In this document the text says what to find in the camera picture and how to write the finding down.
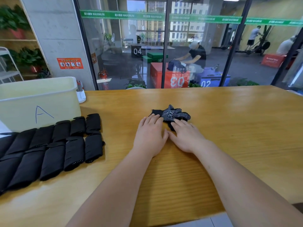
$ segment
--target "yellow wall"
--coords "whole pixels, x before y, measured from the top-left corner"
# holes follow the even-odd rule
[[[267,2],[253,1],[248,12],[248,17],[263,18],[280,18],[280,19],[301,19],[303,0],[273,0]],[[236,16],[240,16],[243,8],[240,8]],[[246,25],[242,34],[240,49],[244,50],[251,31],[256,25]],[[260,33],[263,33],[264,26],[261,27]],[[271,43],[270,48],[265,53],[276,53],[279,45],[289,39],[298,32],[297,27],[293,26],[273,26],[271,32],[267,36],[267,40]]]

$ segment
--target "man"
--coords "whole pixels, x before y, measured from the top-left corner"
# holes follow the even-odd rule
[[[286,55],[294,43],[296,37],[292,36],[288,40],[283,41],[277,49],[277,55]]]
[[[177,135],[165,129],[162,137],[162,124],[163,118],[154,114],[140,121],[132,150],[82,204],[66,227],[129,226],[143,176],[168,137],[203,164],[205,168],[201,170],[206,170],[214,182],[234,227],[302,226],[303,214],[207,140],[194,125],[175,119],[171,125]]]
[[[260,31],[260,28],[261,26],[258,25],[255,29],[252,30],[252,32],[250,33],[250,36],[248,38],[248,41],[247,41],[247,48],[245,49],[246,50],[250,50],[250,48],[254,45],[255,43],[255,38],[257,35],[262,35],[259,31]]]
[[[190,68],[194,69],[194,73],[202,73],[206,63],[206,51],[198,41],[193,41],[188,46],[189,52],[175,60],[187,64]]]

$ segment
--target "bag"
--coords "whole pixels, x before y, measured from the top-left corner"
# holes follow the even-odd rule
[[[169,62],[169,65],[168,65],[167,69],[168,69],[169,71],[173,71],[173,70],[174,70],[174,67],[176,67],[177,69],[180,69],[179,72],[181,72],[181,73],[185,73],[185,72],[186,72],[186,67],[183,66],[183,65],[181,64],[180,61],[171,60],[171,61]]]

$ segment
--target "red flower pot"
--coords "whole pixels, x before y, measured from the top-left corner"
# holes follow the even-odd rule
[[[9,29],[9,30],[12,32],[12,34],[15,36],[15,38],[21,39],[21,40],[25,39],[25,35],[24,35],[24,30],[23,29],[17,29],[16,31],[13,30],[13,29]]]
[[[32,73],[38,73],[38,72],[40,72],[42,70],[41,67],[39,67],[39,66],[33,66],[33,65],[30,66],[30,69],[31,69]]]

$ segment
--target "orange box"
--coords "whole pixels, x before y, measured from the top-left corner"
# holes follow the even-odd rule
[[[165,68],[164,88],[181,88],[188,87],[190,72],[185,73],[173,72],[167,70],[168,63]],[[162,63],[151,63],[150,69],[151,81],[155,88],[161,88],[162,82]]]
[[[281,56],[277,54],[266,54],[261,64],[273,68],[279,68],[284,60],[285,60],[285,56],[283,55]]]

